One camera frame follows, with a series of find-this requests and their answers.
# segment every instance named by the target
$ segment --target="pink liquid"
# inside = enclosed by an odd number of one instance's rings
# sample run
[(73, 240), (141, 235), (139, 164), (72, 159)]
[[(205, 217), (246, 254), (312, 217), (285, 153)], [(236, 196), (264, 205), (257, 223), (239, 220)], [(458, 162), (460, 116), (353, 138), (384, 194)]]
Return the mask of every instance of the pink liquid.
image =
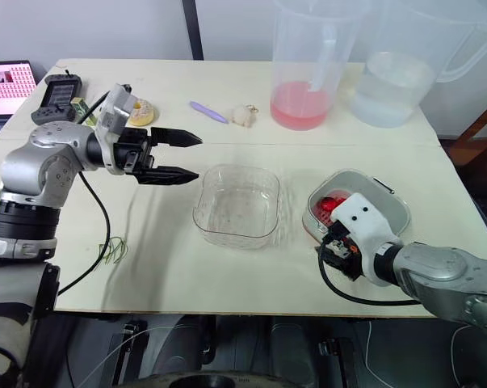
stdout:
[(325, 91), (309, 91), (309, 82), (286, 82), (275, 88), (270, 101), (272, 117), (282, 126), (304, 131), (324, 121), (330, 109)]

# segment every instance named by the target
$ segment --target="yellow object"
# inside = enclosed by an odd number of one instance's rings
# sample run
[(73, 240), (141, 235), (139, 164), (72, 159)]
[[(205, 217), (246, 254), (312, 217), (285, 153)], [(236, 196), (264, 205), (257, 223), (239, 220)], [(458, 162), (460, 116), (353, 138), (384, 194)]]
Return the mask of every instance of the yellow object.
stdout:
[[(78, 119), (83, 117), (83, 115), (85, 115), (85, 113), (89, 110), (89, 106), (82, 97), (74, 97), (71, 99), (71, 105), (76, 111)], [(96, 122), (97, 119), (92, 113), (85, 120), (85, 124), (89, 125), (90, 127), (94, 127)]]
[(158, 117), (158, 113), (155, 115), (152, 104), (144, 99), (138, 99), (133, 106), (133, 111), (128, 118), (128, 123), (130, 125), (135, 125), (136, 127), (142, 127), (151, 123), (155, 116)]

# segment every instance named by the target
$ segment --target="measuring jug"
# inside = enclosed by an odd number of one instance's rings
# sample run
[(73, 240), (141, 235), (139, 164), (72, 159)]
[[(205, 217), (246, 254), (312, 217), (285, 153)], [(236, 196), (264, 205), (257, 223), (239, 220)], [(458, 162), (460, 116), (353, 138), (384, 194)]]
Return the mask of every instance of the measuring jug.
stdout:
[[(435, 81), (462, 77), (487, 53), (486, 20), (475, 0), (388, 0), (352, 112), (378, 127), (405, 123)], [(474, 32), (486, 36), (480, 48), (465, 44)]]
[(271, 114), (311, 129), (324, 121), (368, 0), (276, 0)]

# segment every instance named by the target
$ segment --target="red object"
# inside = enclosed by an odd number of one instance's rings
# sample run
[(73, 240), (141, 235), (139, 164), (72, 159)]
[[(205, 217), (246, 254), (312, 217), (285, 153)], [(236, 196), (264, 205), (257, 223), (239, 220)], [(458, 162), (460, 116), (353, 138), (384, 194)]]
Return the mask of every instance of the red object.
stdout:
[(331, 221), (331, 213), (337, 208), (346, 198), (337, 196), (333, 198), (332, 196), (327, 196), (322, 198), (315, 205), (313, 209), (313, 214), (316, 218), (324, 223), (326, 226), (330, 226), (333, 222)]
[(297, 131), (321, 124), (330, 109), (330, 97), (325, 91), (309, 91), (310, 88), (311, 84), (304, 81), (277, 86), (270, 104), (275, 121)]

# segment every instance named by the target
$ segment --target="laptop screen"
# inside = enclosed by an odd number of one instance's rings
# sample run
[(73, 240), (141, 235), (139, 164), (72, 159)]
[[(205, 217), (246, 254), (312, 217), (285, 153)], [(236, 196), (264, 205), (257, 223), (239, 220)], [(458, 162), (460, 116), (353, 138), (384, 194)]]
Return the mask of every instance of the laptop screen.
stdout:
[(28, 61), (0, 62), (0, 116), (13, 115), (35, 86)]

